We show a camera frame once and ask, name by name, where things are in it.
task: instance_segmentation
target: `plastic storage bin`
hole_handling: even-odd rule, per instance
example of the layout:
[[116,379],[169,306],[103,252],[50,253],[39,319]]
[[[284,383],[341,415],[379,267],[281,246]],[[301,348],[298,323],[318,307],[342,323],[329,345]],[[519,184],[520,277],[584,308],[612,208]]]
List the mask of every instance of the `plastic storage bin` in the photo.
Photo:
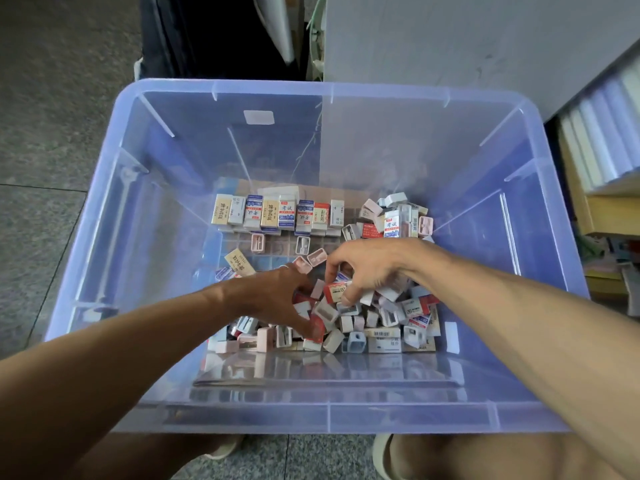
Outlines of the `plastic storage bin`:
[[[210,226],[215,194],[258,181],[375,198],[404,191],[428,206],[437,244],[588,295],[540,116],[520,95],[149,79],[116,101],[46,339],[212,283],[222,250],[235,245],[225,240],[239,239]],[[272,250],[254,264],[277,266],[292,255]],[[457,316],[438,308],[437,353],[241,353],[218,384],[194,388],[202,364],[219,360],[203,344],[119,429],[565,429]]]

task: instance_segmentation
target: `white slipper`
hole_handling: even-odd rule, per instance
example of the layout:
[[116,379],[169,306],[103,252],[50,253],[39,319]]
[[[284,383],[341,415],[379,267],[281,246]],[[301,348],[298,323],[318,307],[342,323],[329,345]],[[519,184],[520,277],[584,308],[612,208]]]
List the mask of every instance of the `white slipper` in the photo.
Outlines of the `white slipper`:
[[242,444],[242,440],[244,440],[244,435],[225,435],[225,442],[222,443],[217,450],[213,453],[206,453],[205,456],[212,460],[223,460],[228,457],[231,453],[236,451],[240,444]]
[[391,438],[393,438],[391,433],[376,435],[376,439],[373,441],[373,466],[384,480],[403,480],[400,477],[396,477],[391,471],[391,457],[389,454]]

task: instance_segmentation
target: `white sticker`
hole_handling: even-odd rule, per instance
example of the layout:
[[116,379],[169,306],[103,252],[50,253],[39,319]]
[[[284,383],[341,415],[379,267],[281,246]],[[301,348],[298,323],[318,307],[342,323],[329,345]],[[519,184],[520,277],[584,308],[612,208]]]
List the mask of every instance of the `white sticker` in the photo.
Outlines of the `white sticker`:
[[273,125],[273,111],[251,111],[244,110],[244,119],[248,125]]
[[460,354],[460,343],[458,341],[458,324],[455,322],[444,322],[444,333],[447,336],[447,352]]

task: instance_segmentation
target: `black fabric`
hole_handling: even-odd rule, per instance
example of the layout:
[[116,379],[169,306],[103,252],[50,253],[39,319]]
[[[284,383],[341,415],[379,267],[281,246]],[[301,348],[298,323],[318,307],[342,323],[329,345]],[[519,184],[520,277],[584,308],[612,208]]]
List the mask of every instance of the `black fabric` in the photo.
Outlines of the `black fabric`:
[[140,0],[141,77],[300,80],[253,0]]

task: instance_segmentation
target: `floor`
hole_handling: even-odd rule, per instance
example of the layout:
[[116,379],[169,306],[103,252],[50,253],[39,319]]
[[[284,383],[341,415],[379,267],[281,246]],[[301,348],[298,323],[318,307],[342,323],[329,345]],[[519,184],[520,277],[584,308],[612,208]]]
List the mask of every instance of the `floor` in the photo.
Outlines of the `floor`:
[[[137,0],[0,0],[0,358],[41,341],[116,95]],[[368,479],[372,436],[250,436],[175,478]]]

